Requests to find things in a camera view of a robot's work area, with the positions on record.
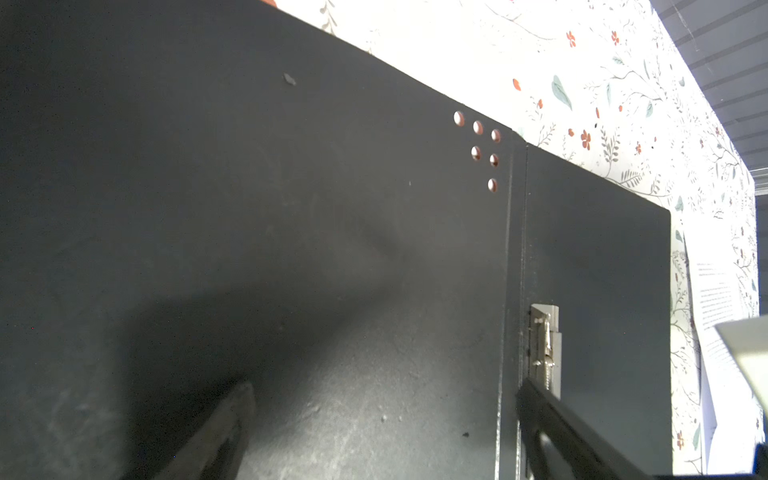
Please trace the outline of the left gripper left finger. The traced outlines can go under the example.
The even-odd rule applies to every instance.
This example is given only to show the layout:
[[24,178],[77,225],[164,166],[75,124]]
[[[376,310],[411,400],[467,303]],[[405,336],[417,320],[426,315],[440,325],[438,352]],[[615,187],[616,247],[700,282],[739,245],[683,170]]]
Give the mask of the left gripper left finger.
[[253,384],[156,386],[131,404],[125,479],[235,479],[256,417]]

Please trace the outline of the printed paper sheet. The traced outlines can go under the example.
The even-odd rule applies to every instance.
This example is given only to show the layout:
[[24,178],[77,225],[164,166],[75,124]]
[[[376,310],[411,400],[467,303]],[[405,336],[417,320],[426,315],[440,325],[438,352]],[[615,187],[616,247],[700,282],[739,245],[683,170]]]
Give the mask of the printed paper sheet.
[[765,439],[763,409],[717,326],[746,317],[726,222],[702,214],[685,218],[691,307],[702,364],[705,472],[747,474]]

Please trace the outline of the orange folder black inside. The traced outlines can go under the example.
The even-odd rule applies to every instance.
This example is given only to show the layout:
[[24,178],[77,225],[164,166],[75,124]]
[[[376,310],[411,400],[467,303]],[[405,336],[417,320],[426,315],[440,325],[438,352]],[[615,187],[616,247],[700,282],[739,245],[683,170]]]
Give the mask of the orange folder black inside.
[[670,215],[259,1],[1,5],[1,475],[147,479],[242,380],[249,479],[513,479],[564,405],[672,470]]

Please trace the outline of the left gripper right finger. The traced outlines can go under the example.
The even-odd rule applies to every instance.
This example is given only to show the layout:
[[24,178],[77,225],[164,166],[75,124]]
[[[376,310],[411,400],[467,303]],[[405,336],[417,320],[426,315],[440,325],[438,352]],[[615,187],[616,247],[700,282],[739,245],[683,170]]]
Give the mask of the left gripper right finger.
[[535,379],[516,394],[521,440],[535,479],[647,479]]

